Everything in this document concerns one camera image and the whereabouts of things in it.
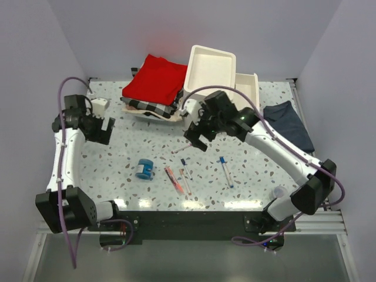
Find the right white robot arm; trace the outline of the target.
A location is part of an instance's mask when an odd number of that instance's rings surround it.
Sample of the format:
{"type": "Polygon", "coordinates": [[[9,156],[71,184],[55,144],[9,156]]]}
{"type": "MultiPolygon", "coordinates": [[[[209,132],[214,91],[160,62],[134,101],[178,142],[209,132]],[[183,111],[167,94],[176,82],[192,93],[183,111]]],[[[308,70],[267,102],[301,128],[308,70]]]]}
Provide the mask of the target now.
{"type": "Polygon", "coordinates": [[[264,153],[296,182],[295,191],[273,199],[253,221],[260,233],[276,230],[283,220],[298,212],[313,215],[334,188],[336,164],[330,159],[322,162],[293,145],[263,119],[254,105],[238,110],[226,93],[228,89],[221,86],[201,101],[184,98],[180,114],[191,119],[185,138],[193,147],[206,151],[201,136],[211,142],[217,134],[226,133],[264,153]]]}

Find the brown cap white marker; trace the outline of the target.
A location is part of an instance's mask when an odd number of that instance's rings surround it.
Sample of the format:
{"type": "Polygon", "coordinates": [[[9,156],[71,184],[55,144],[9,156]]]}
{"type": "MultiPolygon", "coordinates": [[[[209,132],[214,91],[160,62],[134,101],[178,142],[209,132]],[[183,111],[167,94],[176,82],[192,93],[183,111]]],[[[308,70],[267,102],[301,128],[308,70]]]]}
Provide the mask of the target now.
{"type": "Polygon", "coordinates": [[[179,169],[179,173],[180,173],[180,175],[181,175],[181,178],[182,178],[182,181],[183,181],[183,183],[184,183],[184,187],[185,187],[185,189],[186,189],[186,191],[187,191],[187,194],[188,194],[189,196],[191,196],[191,195],[192,195],[192,192],[191,192],[191,190],[190,190],[189,184],[188,184],[187,179],[186,179],[186,176],[185,176],[185,174],[184,174],[184,170],[183,170],[183,169],[179,169]]]}

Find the blue tape dispenser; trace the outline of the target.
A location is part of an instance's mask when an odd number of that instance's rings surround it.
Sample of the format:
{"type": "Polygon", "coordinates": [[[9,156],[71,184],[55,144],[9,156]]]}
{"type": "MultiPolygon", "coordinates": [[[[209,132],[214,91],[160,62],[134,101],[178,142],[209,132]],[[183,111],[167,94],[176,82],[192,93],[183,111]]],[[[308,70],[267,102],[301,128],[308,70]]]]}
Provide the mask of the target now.
{"type": "Polygon", "coordinates": [[[140,159],[138,161],[135,176],[139,179],[150,180],[153,173],[153,162],[149,159],[140,159]]]}

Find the pink cap marker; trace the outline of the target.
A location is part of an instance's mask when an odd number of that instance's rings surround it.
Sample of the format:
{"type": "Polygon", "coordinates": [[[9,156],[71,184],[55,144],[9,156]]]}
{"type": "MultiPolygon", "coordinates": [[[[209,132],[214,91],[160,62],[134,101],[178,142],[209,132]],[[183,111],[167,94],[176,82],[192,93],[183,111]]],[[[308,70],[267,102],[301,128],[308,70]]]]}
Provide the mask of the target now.
{"type": "Polygon", "coordinates": [[[172,151],[171,151],[171,154],[179,153],[179,152],[181,152],[181,151],[183,151],[183,150],[188,149],[188,148],[191,147],[191,146],[192,146],[192,144],[188,144],[188,145],[185,145],[184,147],[178,148],[178,149],[176,149],[176,150],[172,150],[172,151]]]}

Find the small clear plastic cup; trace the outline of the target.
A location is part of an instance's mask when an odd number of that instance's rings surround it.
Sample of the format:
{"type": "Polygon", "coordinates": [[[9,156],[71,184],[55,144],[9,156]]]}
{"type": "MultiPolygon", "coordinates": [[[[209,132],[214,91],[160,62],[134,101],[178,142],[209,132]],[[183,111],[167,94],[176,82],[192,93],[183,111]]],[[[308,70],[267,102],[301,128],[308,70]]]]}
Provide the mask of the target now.
{"type": "Polygon", "coordinates": [[[270,200],[278,199],[287,194],[287,189],[283,186],[277,186],[270,191],[270,200]]]}

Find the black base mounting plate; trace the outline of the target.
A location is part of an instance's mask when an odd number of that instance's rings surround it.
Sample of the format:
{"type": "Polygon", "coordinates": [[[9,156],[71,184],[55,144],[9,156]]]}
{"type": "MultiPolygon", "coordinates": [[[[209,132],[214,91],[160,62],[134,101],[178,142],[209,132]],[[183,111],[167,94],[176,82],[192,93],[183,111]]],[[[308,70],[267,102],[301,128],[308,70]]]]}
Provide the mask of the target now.
{"type": "Polygon", "coordinates": [[[277,222],[262,211],[119,211],[119,219],[132,224],[126,227],[126,238],[133,234],[131,244],[141,245],[145,240],[228,241],[242,236],[252,240],[267,232],[296,231],[287,219],[277,222]]]}

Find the small blue pen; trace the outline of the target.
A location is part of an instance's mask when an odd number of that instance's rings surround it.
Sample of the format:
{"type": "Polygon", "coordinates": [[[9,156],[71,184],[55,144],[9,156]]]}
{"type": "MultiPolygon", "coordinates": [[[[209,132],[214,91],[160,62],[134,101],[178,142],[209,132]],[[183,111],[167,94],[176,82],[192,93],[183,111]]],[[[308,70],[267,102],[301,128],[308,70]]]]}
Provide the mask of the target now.
{"type": "Polygon", "coordinates": [[[184,166],[184,169],[189,177],[190,180],[193,180],[192,174],[190,173],[189,167],[184,159],[180,159],[182,165],[184,166]]]}

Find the dark blue cloth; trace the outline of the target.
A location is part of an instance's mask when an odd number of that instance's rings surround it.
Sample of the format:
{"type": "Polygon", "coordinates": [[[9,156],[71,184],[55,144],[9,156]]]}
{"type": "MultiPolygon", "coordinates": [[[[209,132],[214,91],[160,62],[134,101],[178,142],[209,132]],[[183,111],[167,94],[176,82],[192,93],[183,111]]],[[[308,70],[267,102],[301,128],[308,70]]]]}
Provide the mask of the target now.
{"type": "Polygon", "coordinates": [[[306,153],[315,151],[309,134],[290,101],[266,106],[263,117],[279,134],[306,153]]]}

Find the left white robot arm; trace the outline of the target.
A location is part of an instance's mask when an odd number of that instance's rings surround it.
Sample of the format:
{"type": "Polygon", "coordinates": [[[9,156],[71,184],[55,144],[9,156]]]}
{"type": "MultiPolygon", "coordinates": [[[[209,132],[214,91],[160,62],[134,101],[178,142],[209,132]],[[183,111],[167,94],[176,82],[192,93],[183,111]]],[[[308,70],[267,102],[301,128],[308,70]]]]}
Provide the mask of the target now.
{"type": "Polygon", "coordinates": [[[61,221],[68,231],[86,228],[98,222],[108,230],[122,223],[113,200],[95,203],[81,187],[80,160],[85,142],[108,145],[115,125],[110,118],[102,128],[109,101],[89,100],[84,95],[64,98],[65,109],[52,123],[55,158],[46,192],[36,195],[35,204],[53,233],[61,233],[61,221]]]}

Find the red orange marker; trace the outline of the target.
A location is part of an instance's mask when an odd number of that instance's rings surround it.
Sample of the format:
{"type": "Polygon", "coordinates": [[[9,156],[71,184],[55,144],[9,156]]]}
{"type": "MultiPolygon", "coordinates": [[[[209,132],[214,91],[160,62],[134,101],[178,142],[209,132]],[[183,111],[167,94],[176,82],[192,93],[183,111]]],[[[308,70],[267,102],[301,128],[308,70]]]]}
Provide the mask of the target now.
{"type": "Polygon", "coordinates": [[[173,174],[173,171],[171,170],[171,168],[169,166],[166,166],[164,168],[168,178],[170,179],[172,185],[174,186],[174,188],[176,189],[176,191],[179,193],[179,194],[184,194],[184,191],[183,191],[183,188],[181,187],[181,185],[179,184],[179,182],[177,181],[175,175],[173,174]]]}

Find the blue cap white marker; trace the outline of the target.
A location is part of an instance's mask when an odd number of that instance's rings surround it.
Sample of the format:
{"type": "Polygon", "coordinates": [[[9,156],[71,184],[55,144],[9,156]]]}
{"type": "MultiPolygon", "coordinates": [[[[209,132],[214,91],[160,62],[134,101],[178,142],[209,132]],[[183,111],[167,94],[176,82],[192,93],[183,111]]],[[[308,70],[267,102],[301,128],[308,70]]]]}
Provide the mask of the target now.
{"type": "Polygon", "coordinates": [[[229,186],[229,188],[232,189],[234,187],[234,184],[233,184],[233,181],[232,181],[232,178],[231,178],[229,168],[227,167],[227,162],[225,161],[223,156],[220,156],[219,159],[220,159],[220,163],[223,167],[228,186],[229,186]]]}

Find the red folded t-shirt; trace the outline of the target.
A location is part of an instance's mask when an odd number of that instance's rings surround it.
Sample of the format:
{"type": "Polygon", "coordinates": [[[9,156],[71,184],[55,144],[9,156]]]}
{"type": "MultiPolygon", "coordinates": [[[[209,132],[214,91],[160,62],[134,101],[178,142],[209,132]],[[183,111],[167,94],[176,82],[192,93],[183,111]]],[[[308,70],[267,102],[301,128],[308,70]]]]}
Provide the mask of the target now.
{"type": "Polygon", "coordinates": [[[171,105],[182,89],[187,65],[149,54],[132,81],[122,90],[124,98],[171,105]]]}

